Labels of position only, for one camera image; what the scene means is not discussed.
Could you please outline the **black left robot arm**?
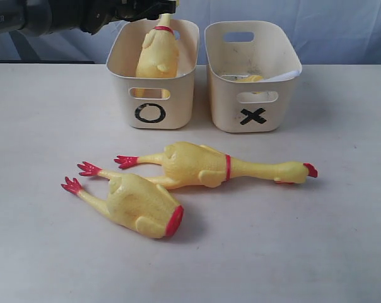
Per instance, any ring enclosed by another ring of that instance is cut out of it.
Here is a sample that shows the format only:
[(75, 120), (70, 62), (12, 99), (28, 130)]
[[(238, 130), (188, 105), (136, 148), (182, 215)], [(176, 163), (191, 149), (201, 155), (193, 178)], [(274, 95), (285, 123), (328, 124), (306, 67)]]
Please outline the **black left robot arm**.
[(79, 29), (94, 35), (115, 21), (157, 20), (174, 14), (178, 1), (36, 0), (0, 1), (0, 33), (20, 31), (38, 37)]

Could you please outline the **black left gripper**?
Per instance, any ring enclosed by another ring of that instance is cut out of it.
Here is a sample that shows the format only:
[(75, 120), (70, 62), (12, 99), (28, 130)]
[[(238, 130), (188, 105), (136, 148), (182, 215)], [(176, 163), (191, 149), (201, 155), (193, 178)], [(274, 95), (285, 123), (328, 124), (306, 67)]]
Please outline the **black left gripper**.
[(162, 14), (174, 14), (176, 1), (89, 1), (80, 30), (94, 35), (115, 21), (157, 20)]

